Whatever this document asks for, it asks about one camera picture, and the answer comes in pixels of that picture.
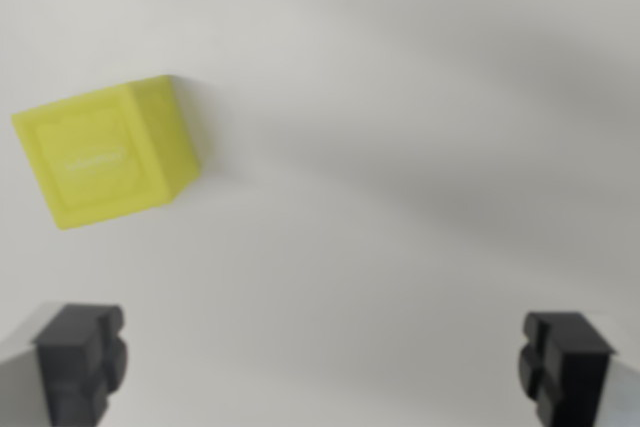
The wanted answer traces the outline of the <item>black silver gripper right finger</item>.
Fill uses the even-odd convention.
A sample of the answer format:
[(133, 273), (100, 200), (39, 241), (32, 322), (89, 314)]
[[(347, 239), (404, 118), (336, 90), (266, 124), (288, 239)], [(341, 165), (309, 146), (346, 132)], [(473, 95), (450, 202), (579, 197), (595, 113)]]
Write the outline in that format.
[(639, 331), (578, 311), (531, 311), (518, 378), (543, 426), (637, 426)]

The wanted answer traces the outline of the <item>black silver gripper left finger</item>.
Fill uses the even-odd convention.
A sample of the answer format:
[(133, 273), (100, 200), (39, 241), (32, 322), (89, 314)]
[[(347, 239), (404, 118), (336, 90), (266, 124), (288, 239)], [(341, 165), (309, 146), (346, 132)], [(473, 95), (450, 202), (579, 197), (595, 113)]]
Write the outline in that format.
[(1, 339), (3, 426), (97, 426), (122, 385), (118, 305), (46, 302)]

